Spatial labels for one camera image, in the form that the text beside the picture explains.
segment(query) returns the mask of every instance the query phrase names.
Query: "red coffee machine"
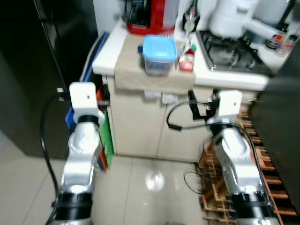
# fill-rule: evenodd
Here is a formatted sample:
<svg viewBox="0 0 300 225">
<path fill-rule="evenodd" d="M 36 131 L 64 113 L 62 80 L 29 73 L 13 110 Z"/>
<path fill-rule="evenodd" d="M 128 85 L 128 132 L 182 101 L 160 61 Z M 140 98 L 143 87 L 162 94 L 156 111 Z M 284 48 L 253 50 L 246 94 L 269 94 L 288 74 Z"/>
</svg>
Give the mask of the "red coffee machine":
<svg viewBox="0 0 300 225">
<path fill-rule="evenodd" d="M 180 0 L 134 0 L 127 28 L 137 35 L 174 32 Z"/>
</svg>

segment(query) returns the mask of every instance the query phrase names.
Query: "small bottle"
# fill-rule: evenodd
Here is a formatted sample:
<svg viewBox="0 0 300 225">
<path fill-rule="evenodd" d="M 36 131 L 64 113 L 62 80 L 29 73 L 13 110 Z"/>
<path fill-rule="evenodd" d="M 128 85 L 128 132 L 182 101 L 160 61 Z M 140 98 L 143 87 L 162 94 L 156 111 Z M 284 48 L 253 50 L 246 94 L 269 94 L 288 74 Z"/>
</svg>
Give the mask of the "small bottle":
<svg viewBox="0 0 300 225">
<path fill-rule="evenodd" d="M 294 47 L 298 36 L 290 35 L 285 41 L 276 49 L 276 52 L 280 55 L 288 54 Z"/>
<path fill-rule="evenodd" d="M 200 20 L 200 15 L 197 8 L 198 0 L 193 0 L 190 7 L 183 14 L 182 30 L 186 33 L 195 32 Z"/>
<path fill-rule="evenodd" d="M 276 50 L 285 39 L 288 26 L 289 25 L 287 23 L 283 23 L 280 28 L 280 32 L 278 34 L 274 35 L 270 40 L 268 40 L 266 42 L 266 46 L 270 49 Z"/>
</svg>

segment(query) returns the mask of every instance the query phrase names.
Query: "beige towel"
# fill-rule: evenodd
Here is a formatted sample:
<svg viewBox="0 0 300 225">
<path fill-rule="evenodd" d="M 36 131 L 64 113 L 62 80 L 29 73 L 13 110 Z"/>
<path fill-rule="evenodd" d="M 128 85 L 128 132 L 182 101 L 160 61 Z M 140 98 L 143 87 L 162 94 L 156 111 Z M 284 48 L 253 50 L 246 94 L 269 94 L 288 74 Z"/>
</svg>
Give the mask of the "beige towel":
<svg viewBox="0 0 300 225">
<path fill-rule="evenodd" d="M 175 65 L 168 76 L 147 75 L 143 56 L 137 52 L 138 45 L 142 45 L 143 41 L 143 37 L 127 35 L 114 71 L 117 88 L 173 94 L 187 94 L 193 89 L 195 74 L 176 71 Z"/>
</svg>

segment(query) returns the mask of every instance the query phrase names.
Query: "wooden rack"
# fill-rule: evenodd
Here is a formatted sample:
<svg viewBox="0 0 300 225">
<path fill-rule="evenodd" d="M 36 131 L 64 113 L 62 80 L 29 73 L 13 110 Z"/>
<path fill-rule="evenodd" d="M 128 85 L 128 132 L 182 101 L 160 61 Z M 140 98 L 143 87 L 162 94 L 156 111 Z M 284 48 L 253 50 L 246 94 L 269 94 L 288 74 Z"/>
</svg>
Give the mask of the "wooden rack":
<svg viewBox="0 0 300 225">
<path fill-rule="evenodd" d="M 300 221 L 300 217 L 291 204 L 286 189 L 276 172 L 266 148 L 253 128 L 248 114 L 241 112 L 236 123 L 246 128 L 251 135 L 262 169 L 263 179 L 269 196 L 274 203 L 274 212 L 279 223 L 285 225 L 286 221 Z M 226 225 L 236 224 L 233 203 L 223 179 L 221 164 L 215 155 L 213 141 L 203 151 L 203 155 L 199 161 L 199 174 L 204 191 L 200 203 L 202 209 L 206 211 L 207 217 L 205 219 L 209 225 L 220 223 Z"/>
</svg>

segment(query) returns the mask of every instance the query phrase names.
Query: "white tile floor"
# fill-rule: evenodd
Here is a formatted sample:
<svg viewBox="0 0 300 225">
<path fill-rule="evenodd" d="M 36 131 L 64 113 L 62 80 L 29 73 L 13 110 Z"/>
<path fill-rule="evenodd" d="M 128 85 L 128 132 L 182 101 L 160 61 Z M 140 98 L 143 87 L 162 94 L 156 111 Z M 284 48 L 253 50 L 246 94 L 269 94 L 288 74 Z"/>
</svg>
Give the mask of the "white tile floor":
<svg viewBox="0 0 300 225">
<path fill-rule="evenodd" d="M 60 180 L 64 162 L 54 160 Z M 207 224 L 197 194 L 182 174 L 193 164 L 115 156 L 112 168 L 97 176 L 92 217 L 95 225 Z M 189 177 L 197 186 L 197 178 Z M 25 156 L 0 131 L 0 224 L 45 224 L 54 198 L 42 158 Z"/>
</svg>

